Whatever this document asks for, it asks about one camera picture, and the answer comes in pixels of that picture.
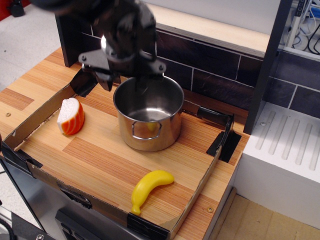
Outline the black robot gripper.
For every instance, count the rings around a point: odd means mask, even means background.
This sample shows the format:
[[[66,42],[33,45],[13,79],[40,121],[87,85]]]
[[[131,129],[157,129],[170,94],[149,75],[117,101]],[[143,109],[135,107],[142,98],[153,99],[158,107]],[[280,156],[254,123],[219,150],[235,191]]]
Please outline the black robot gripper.
[[[114,75],[135,78],[134,93],[143,96],[149,76],[162,76],[167,66],[157,56],[156,20],[151,14],[85,16],[103,35],[100,49],[83,52],[78,60],[86,72],[93,72],[106,91],[113,87]]]

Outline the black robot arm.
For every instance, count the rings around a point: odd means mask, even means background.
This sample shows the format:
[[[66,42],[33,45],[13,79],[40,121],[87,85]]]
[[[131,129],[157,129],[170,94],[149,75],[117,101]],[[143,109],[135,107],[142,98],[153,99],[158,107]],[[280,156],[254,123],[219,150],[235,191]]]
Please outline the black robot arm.
[[[156,19],[139,0],[33,0],[36,7],[59,16],[85,20],[102,32],[100,49],[78,57],[84,73],[111,91],[121,76],[145,79],[163,76],[166,65],[157,56]]]

